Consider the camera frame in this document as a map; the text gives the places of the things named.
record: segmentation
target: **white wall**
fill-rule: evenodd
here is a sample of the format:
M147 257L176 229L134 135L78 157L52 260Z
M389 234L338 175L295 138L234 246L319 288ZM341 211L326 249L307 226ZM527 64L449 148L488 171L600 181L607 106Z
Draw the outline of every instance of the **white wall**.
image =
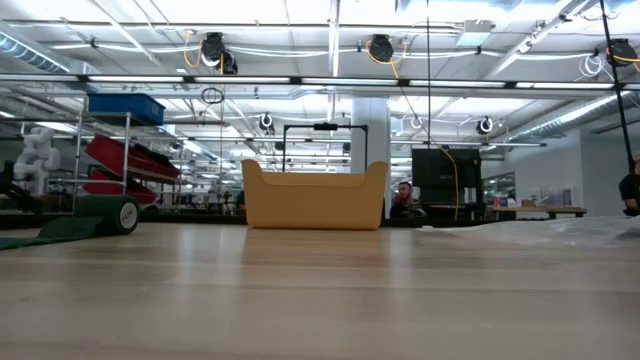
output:
M482 176L515 172L518 200L529 198L541 188L571 188L572 205L587 208L587 216L622 215L618 183L628 173L622 132L594 135L587 129L575 129L566 135L545 139L545 148L516 148L505 161L484 162ZM640 137L632 138L631 146L640 151Z
M624 205L618 183L629 172L622 131L593 135L584 130L580 142L584 205L589 215L620 215ZM640 139L630 142L632 151L640 150Z
M539 198L541 189L561 191L571 189L572 205L583 206L580 131L572 130L560 139L546 139L543 148L515 148L502 162L483 162L482 177L514 172L516 198ZM525 213L519 217L547 217L546 214Z

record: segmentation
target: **yellow plastic tub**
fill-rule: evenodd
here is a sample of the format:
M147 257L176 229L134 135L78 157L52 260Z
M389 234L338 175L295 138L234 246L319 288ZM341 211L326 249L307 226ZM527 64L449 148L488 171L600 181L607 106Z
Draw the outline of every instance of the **yellow plastic tub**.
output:
M375 162L365 174L263 172L244 160L247 221L254 228L375 230L387 168Z

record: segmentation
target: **computer monitor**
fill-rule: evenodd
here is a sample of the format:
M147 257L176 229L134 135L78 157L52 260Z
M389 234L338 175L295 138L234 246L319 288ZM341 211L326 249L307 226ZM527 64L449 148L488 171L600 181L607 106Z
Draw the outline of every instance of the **computer monitor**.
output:
M458 188L476 188L480 181L480 152L472 149L447 151L455 160ZM411 158L414 186L442 188L442 193L455 191L454 164L443 150L413 149Z

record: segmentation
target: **man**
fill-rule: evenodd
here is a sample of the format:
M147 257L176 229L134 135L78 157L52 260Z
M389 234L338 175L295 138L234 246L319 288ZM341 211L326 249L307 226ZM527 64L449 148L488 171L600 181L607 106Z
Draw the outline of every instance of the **man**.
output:
M618 188L620 189L620 195L627 209L624 211L626 215L638 216L640 211L638 209L638 200L636 194L640 191L638 186L640 185L640 152L633 155L633 161L635 162L635 168L632 174L625 176Z
M398 184L398 194L393 198L393 206L389 216L392 219L406 219L413 217L413 212L420 209L419 203L413 198L413 187L408 182Z

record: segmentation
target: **desk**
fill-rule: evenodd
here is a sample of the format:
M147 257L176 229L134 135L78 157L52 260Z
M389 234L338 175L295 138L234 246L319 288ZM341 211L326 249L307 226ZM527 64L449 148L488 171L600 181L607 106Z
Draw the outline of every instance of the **desk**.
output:
M500 220L500 213L516 213L516 212L538 212L549 214L549 219L556 219L558 214L574 214L576 217L584 217L587 209L579 207L499 207L487 206L486 213L496 220Z

